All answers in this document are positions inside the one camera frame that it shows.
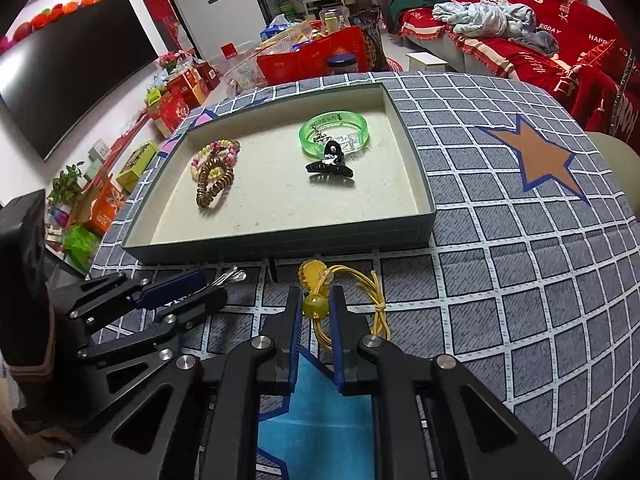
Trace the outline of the red covered sofa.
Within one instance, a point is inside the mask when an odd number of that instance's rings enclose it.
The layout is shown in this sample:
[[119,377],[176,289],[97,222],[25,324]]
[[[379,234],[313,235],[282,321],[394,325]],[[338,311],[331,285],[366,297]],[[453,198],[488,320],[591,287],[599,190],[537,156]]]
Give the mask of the red covered sofa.
[[586,0],[385,0],[383,16],[457,72],[534,84],[583,129],[639,147],[639,52]]

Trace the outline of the white small stool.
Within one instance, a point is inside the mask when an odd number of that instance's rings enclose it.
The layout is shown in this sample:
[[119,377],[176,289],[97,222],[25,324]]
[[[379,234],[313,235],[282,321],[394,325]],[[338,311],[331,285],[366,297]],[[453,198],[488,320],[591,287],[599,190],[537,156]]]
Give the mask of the white small stool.
[[448,63],[430,52],[407,53],[410,72],[445,73]]

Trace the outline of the light blue crumpled clothing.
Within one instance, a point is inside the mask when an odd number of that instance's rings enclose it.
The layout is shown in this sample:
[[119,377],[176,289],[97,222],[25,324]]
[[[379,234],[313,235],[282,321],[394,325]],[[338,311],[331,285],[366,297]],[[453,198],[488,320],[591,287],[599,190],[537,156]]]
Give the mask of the light blue crumpled clothing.
[[560,50],[555,36],[538,24],[535,11],[524,3],[447,1],[436,3],[432,15],[452,32],[466,38],[507,39],[548,58]]

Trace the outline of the blue lidded jar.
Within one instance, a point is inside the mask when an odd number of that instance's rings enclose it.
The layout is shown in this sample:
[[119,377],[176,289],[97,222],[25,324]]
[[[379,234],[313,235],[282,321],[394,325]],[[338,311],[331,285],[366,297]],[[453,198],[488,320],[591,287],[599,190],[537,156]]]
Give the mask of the blue lidded jar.
[[341,53],[330,56],[326,60],[326,67],[331,75],[359,72],[357,57],[351,53]]

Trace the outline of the orange snack box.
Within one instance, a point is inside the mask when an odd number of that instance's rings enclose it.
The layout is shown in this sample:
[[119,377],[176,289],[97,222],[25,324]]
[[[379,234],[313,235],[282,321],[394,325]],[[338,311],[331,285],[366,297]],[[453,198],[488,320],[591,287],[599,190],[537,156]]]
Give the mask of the orange snack box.
[[82,224],[93,234],[102,237],[110,228],[125,202],[125,195],[116,188],[111,180],[103,181],[90,194],[87,218]]

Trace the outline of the black television screen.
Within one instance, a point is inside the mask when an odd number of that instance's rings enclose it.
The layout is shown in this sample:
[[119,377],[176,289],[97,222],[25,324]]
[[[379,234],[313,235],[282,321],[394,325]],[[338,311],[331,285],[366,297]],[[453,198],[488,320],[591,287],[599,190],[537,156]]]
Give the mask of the black television screen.
[[44,25],[1,55],[1,99],[47,159],[78,122],[156,59],[129,0],[102,0]]

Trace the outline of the green translucent bangle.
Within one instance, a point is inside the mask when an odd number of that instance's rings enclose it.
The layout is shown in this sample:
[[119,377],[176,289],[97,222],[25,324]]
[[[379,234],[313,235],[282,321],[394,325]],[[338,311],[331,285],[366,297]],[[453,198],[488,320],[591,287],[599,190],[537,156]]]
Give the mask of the green translucent bangle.
[[361,151],[368,144],[369,128],[362,115],[337,110],[309,119],[300,127],[298,138],[309,156],[321,157],[330,141],[340,144],[342,152],[348,155]]

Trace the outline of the green tray with beige lining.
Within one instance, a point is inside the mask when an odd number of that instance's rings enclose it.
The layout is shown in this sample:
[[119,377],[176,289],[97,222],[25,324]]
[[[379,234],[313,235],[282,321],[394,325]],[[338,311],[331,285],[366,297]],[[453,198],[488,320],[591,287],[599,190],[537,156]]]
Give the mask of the green tray with beige lining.
[[[368,143],[346,158],[354,175],[311,174],[299,129],[341,108],[368,124]],[[219,139],[241,144],[234,181],[202,209],[190,165]],[[143,192],[122,248],[144,264],[422,248],[436,214],[418,150],[382,84],[316,90],[216,117],[182,136]]]

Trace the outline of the blue tissue box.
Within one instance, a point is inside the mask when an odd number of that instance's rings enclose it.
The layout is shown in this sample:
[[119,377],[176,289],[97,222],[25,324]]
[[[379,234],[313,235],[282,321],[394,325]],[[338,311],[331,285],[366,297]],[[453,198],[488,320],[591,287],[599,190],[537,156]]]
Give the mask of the blue tissue box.
[[280,32],[284,32],[295,24],[296,22],[291,22],[283,13],[278,14],[270,22],[270,24],[260,32],[260,40],[266,41],[274,36],[277,36],[277,34],[280,34]]

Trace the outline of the green yellow gift box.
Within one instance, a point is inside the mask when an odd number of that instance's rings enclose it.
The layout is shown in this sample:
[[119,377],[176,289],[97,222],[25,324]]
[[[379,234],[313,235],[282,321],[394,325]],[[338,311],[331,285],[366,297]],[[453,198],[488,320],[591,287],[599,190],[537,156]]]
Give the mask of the green yellow gift box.
[[122,171],[116,176],[118,184],[127,192],[134,192],[142,174],[158,152],[154,141],[140,145],[127,159]]

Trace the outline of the silver hair pin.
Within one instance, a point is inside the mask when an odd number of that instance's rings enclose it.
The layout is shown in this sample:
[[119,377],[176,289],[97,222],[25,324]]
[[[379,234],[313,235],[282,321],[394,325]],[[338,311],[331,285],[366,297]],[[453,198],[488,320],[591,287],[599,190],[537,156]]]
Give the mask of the silver hair pin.
[[229,284],[239,283],[246,279],[247,274],[244,270],[239,269],[237,266],[229,269],[228,271],[221,274],[219,278],[213,280],[210,283],[207,283],[204,287],[200,288],[199,292],[204,292],[204,290],[215,287],[224,287]]

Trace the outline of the potted green plant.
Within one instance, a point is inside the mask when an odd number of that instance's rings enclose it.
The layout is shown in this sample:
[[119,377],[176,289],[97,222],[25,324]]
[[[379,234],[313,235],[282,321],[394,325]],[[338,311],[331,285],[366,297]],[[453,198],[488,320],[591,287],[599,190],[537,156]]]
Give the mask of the potted green plant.
[[52,180],[48,203],[50,206],[73,207],[81,194],[79,179],[82,177],[81,166],[84,162],[66,165]]

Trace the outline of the red gift box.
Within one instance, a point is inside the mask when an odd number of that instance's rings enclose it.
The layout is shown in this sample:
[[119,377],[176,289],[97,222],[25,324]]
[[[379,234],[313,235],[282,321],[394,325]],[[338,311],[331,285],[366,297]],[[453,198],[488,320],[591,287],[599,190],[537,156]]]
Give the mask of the red gift box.
[[148,105],[148,114],[160,134],[170,138],[190,113],[190,108],[178,94],[164,93]]

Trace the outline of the black claw hair clip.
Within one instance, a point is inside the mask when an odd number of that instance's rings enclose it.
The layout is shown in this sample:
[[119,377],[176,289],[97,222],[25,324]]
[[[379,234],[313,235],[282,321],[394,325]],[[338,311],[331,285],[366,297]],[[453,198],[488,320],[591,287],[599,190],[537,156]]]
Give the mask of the black claw hair clip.
[[349,179],[354,176],[354,172],[345,164],[341,145],[334,140],[329,140],[324,146],[322,159],[310,162],[306,170],[310,174],[334,174],[334,176]]

